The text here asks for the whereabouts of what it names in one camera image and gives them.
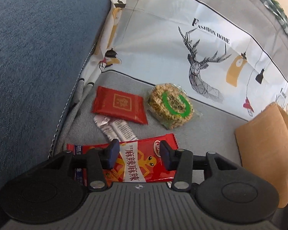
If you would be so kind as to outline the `silver foil snack packet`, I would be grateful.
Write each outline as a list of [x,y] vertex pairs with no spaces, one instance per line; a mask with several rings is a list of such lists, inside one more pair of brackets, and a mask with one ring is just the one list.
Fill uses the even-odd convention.
[[118,139],[120,142],[138,140],[128,122],[123,119],[96,114],[94,116],[94,123],[109,141],[113,139]]

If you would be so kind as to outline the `red spicy snack bag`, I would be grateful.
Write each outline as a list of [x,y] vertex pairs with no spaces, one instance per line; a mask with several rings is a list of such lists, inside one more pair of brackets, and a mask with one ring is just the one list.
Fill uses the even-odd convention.
[[121,142],[120,154],[114,168],[103,170],[107,185],[113,182],[170,182],[175,171],[168,171],[161,160],[160,142],[165,140],[172,149],[178,149],[174,134]]

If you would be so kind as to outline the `round green peanut snack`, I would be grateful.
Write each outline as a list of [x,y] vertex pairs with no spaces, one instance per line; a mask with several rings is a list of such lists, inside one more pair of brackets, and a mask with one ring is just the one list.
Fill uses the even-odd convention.
[[202,116],[185,91],[172,83],[155,85],[146,98],[147,109],[166,128],[175,129]]

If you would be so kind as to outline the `red square snack packet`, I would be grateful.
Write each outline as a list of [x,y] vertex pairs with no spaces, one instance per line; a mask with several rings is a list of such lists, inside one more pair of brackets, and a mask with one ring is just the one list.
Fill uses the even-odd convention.
[[148,124],[143,97],[102,86],[97,88],[92,112],[142,125]]

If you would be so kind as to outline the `open cardboard box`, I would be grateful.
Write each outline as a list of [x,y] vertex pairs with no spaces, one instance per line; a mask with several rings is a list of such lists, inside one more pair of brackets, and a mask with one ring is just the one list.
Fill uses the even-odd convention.
[[288,204],[288,114],[275,102],[235,129],[242,166],[275,186]]

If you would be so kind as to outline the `deer print sofa cover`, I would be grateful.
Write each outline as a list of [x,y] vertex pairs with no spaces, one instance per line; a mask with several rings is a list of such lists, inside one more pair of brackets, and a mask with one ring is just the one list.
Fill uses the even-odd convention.
[[146,97],[172,83],[202,114],[174,129],[180,147],[239,163],[235,129],[275,102],[288,114],[288,37],[260,0],[111,0],[55,153],[105,142],[91,109],[104,86]]

